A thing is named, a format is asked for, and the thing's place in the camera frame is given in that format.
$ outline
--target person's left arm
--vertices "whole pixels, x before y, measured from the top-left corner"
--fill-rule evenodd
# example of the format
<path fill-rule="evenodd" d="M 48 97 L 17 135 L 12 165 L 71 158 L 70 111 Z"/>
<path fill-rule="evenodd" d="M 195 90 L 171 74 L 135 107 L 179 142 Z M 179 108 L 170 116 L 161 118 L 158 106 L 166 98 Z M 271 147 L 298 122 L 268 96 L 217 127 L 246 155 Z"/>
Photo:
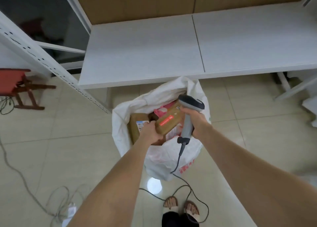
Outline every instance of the person's left arm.
<path fill-rule="evenodd" d="M 146 123 L 136 143 L 88 195 L 68 227 L 130 226 L 146 152 L 162 138 L 155 121 Z"/>

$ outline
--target white shelf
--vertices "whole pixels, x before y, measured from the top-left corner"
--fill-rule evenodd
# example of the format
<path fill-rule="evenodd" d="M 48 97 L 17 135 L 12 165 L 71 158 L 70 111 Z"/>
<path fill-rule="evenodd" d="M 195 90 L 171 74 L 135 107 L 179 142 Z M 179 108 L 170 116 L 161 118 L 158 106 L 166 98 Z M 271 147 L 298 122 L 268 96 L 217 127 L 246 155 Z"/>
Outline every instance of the white shelf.
<path fill-rule="evenodd" d="M 299 3 L 193 14 L 206 75 L 317 67 L 317 24 Z"/>
<path fill-rule="evenodd" d="M 204 73 L 191 15 L 92 26 L 79 84 L 140 84 Z"/>

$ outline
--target person's left hand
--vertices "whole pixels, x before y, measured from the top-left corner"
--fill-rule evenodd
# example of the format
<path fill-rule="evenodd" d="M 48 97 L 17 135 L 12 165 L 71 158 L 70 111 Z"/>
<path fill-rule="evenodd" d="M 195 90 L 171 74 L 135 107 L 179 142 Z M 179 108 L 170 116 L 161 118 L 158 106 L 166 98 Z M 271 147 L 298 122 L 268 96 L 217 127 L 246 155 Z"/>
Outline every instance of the person's left hand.
<path fill-rule="evenodd" d="M 142 143 L 150 146 L 158 140 L 163 139 L 163 135 L 158 134 L 155 130 L 155 121 L 151 121 L 150 123 L 145 122 L 143 128 L 140 132 L 140 140 Z"/>

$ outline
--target white sandal strap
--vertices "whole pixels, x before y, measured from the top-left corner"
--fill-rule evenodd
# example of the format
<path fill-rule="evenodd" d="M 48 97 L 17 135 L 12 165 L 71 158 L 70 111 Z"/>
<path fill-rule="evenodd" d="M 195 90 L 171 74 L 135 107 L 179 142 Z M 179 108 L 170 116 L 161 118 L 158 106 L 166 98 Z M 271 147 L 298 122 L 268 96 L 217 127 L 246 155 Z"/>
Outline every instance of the white sandal strap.
<path fill-rule="evenodd" d="M 178 206 L 173 206 L 173 207 L 171 207 L 171 209 L 169 209 L 169 207 L 163 207 L 163 214 L 165 214 L 167 212 L 178 213 Z"/>
<path fill-rule="evenodd" d="M 192 214 L 190 210 L 185 210 L 185 213 L 188 213 L 190 216 L 192 216 L 197 222 L 200 222 L 200 215 L 198 214 Z"/>

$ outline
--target white bag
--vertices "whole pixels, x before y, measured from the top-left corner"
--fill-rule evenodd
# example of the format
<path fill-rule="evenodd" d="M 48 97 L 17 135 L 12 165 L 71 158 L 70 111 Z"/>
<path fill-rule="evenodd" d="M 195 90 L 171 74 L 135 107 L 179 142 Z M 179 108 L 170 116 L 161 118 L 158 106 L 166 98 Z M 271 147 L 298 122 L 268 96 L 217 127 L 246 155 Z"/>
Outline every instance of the white bag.
<path fill-rule="evenodd" d="M 176 80 L 167 82 L 157 89 L 143 94 L 136 99 L 119 104 L 112 111 L 112 137 L 119 150 L 121 157 L 130 149 L 132 142 L 127 129 L 131 113 L 151 113 L 154 109 L 168 104 L 186 93 L 205 104 L 202 113 L 210 122 L 209 105 L 199 81 L 193 82 L 187 77 L 179 77 Z M 177 143 L 177 137 L 166 141 L 162 146 L 150 146 L 144 161 L 148 175 L 156 179 L 170 181 L 173 175 L 170 174 L 177 164 L 178 154 L 181 145 Z M 195 158 L 203 147 L 202 143 L 191 137 L 188 145 L 180 158 L 178 169 L 174 174 L 180 175 L 192 165 Z"/>

